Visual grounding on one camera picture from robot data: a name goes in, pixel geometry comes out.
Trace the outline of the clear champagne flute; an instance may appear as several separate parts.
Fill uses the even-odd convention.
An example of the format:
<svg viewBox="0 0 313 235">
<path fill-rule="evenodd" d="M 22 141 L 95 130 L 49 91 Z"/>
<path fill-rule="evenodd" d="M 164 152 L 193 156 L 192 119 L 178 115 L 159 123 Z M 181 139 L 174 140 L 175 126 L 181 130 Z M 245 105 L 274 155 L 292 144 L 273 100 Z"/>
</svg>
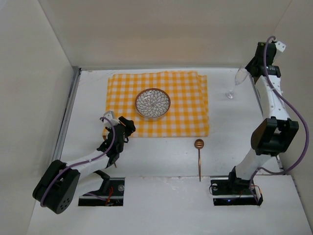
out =
<svg viewBox="0 0 313 235">
<path fill-rule="evenodd" d="M 236 72 L 235 78 L 234 78 L 234 87 L 230 89 L 228 92 L 225 93 L 225 96 L 229 99 L 233 99 L 235 96 L 235 89 L 240 84 L 242 84 L 245 79 L 248 77 L 248 72 L 245 68 L 245 66 L 240 66 L 239 69 Z"/>
</svg>

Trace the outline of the patterned ceramic plate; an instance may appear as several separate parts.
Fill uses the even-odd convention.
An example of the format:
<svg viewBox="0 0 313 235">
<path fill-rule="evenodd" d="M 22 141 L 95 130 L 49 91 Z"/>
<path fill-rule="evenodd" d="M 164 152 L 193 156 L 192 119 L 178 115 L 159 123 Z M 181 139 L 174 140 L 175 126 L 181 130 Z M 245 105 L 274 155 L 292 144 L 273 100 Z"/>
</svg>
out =
<svg viewBox="0 0 313 235">
<path fill-rule="evenodd" d="M 142 90 L 135 98 L 134 107 L 144 118 L 157 119 L 168 113 L 171 107 L 169 95 L 158 88 Z"/>
</svg>

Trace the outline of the yellow white checkered cloth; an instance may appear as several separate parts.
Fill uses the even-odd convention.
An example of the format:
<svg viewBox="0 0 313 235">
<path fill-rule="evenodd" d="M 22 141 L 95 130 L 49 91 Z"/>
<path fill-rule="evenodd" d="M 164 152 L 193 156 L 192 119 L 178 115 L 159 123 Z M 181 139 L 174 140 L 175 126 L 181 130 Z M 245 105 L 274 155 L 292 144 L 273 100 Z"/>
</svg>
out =
<svg viewBox="0 0 313 235">
<path fill-rule="evenodd" d="M 137 95 L 149 88 L 165 91 L 169 111 L 160 118 L 144 118 L 135 110 Z M 108 79 L 106 110 L 132 120 L 132 137 L 206 137 L 209 134 L 207 77 L 197 71 L 115 74 Z"/>
</svg>

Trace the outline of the copper spoon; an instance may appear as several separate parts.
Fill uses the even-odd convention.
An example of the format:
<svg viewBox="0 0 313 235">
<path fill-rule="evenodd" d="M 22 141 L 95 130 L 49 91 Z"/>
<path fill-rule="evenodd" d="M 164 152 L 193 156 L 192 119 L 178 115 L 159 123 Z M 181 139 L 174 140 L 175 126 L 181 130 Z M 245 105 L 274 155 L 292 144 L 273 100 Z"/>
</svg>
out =
<svg viewBox="0 0 313 235">
<path fill-rule="evenodd" d="M 198 150 L 198 174 L 201 182 L 201 150 L 204 147 L 204 141 L 202 139 L 195 140 L 194 147 Z"/>
</svg>

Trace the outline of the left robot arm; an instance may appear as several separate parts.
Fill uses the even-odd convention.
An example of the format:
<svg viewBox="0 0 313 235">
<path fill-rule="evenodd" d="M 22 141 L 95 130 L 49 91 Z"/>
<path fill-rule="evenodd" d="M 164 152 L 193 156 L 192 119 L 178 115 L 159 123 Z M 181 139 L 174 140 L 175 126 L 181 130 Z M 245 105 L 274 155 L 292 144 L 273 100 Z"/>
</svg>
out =
<svg viewBox="0 0 313 235">
<path fill-rule="evenodd" d="M 110 114 L 100 118 L 108 136 L 91 154 L 71 162 L 54 160 L 32 192 L 32 197 L 55 214 L 64 212 L 76 196 L 107 191 L 110 176 L 103 170 L 116 165 L 124 144 L 136 131 L 132 120 Z"/>
</svg>

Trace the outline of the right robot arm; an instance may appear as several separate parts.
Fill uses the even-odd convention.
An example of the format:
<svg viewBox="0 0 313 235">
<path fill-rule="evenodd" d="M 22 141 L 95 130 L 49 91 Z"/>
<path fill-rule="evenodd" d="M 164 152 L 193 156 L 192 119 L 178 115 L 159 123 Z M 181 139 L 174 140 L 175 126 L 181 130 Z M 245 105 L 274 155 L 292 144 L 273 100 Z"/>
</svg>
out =
<svg viewBox="0 0 313 235">
<path fill-rule="evenodd" d="M 259 42 L 254 57 L 245 67 L 250 74 L 263 121 L 251 135 L 251 149 L 228 175 L 228 187 L 232 190 L 248 189 L 254 173 L 271 157 L 286 152 L 299 129 L 298 122 L 291 120 L 280 98 L 281 72 L 272 64 L 275 56 L 285 49 L 286 45 L 280 41 Z"/>
</svg>

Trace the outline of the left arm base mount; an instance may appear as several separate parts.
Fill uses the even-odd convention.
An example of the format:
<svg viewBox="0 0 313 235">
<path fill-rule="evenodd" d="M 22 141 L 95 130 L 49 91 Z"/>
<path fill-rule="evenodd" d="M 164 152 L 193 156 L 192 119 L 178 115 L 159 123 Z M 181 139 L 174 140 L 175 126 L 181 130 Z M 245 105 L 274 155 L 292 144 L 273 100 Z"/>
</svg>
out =
<svg viewBox="0 0 313 235">
<path fill-rule="evenodd" d="M 97 174 L 102 179 L 100 188 L 88 192 L 78 199 L 79 207 L 121 207 L 124 203 L 125 178 L 111 178 L 105 172 L 98 170 Z"/>
</svg>

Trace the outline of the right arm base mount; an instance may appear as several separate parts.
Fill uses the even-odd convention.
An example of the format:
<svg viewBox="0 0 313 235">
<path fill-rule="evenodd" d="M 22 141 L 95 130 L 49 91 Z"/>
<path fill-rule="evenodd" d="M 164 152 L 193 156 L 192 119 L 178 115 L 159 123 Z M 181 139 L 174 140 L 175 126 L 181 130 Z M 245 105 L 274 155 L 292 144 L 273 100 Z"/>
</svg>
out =
<svg viewBox="0 0 313 235">
<path fill-rule="evenodd" d="M 261 206 L 263 194 L 258 185 L 249 181 L 241 186 L 230 186 L 227 176 L 211 177 L 209 192 L 214 206 Z"/>
</svg>

